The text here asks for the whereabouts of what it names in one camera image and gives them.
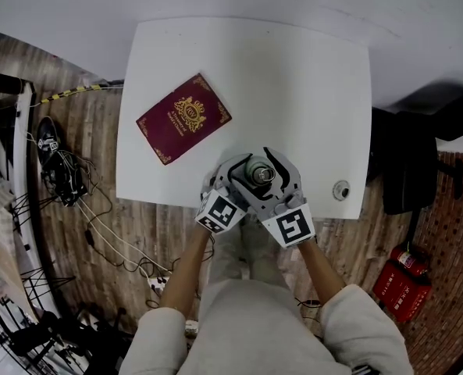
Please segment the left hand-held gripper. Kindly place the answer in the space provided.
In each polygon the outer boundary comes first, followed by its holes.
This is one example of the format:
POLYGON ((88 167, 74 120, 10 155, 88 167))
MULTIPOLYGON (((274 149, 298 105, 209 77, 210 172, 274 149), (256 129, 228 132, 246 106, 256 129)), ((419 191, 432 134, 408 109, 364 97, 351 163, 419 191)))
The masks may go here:
POLYGON ((212 234, 229 231, 245 217, 249 204, 232 185, 231 174, 251 157, 251 153, 235 155, 220 164, 212 177, 205 178, 195 222, 212 234))

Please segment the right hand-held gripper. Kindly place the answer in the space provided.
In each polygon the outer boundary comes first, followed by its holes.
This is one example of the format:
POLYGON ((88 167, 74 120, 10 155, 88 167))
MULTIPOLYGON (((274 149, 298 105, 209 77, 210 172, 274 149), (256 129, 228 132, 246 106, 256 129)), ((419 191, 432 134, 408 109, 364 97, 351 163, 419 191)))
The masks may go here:
POLYGON ((297 167, 282 153, 264 147, 267 159, 281 178, 280 190, 292 192, 282 198, 272 196, 272 179, 249 177, 245 170, 234 170, 230 179, 273 239, 282 247, 298 245, 315 236, 307 199, 301 190, 297 167))

